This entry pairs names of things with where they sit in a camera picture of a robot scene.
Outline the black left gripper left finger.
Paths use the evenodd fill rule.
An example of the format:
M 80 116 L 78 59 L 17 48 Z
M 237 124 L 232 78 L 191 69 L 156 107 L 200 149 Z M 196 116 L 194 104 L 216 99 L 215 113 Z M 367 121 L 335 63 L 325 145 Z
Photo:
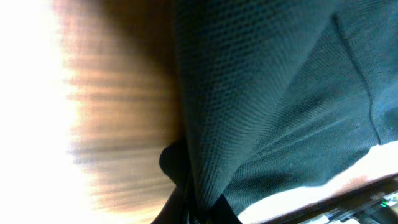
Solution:
M 151 224 L 186 224 L 187 211 L 184 194 L 175 187 L 160 213 Z

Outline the black polo shirt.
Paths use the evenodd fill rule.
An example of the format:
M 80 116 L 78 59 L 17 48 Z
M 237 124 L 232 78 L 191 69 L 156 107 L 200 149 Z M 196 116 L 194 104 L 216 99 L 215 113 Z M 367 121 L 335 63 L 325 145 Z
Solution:
M 176 1 L 183 139 L 159 164 L 187 223 L 319 186 L 397 140 L 397 2 Z

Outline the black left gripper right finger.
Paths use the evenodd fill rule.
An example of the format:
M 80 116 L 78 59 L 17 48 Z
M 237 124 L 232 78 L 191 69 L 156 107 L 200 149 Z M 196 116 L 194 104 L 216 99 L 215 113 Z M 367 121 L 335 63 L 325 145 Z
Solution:
M 211 224 L 242 224 L 224 195 L 211 208 Z

